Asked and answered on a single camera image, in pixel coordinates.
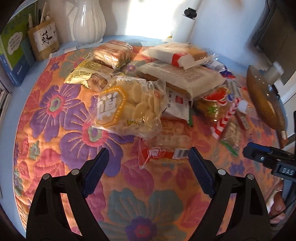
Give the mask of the person's right hand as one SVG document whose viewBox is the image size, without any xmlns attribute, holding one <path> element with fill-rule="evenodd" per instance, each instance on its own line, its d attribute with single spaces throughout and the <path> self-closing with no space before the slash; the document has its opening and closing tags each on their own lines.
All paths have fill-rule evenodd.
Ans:
<svg viewBox="0 0 296 241">
<path fill-rule="evenodd" d="M 278 224 L 285 218 L 284 210 L 286 209 L 285 202 L 282 198 L 283 191 L 283 181 L 279 181 L 274 190 L 270 199 L 268 200 L 269 204 L 269 218 L 272 225 Z"/>
</svg>

